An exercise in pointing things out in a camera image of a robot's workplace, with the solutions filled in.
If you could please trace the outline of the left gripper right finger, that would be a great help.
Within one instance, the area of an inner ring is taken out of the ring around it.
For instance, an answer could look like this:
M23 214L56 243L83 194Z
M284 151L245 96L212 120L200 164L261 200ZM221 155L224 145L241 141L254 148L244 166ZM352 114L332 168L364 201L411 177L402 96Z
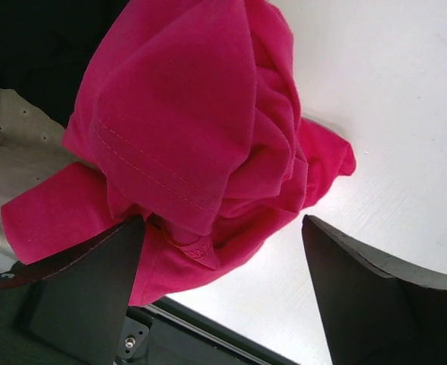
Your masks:
M334 364L447 364L447 275L303 218L303 244Z

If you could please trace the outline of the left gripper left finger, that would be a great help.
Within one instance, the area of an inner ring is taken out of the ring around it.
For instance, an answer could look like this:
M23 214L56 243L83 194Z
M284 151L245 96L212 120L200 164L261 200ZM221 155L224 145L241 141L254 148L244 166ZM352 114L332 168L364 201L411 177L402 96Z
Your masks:
M0 274L0 364L111 364L145 224L131 217L45 259Z

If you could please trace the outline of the pink t shirt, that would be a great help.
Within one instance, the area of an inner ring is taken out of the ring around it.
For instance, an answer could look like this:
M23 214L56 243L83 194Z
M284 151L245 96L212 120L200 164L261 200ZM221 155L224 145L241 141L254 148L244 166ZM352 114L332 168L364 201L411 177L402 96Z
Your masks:
M78 161L2 206L7 241L30 264L141 215L133 306L243 265L356 168L303 118L293 36L267 1L129 2L62 143Z

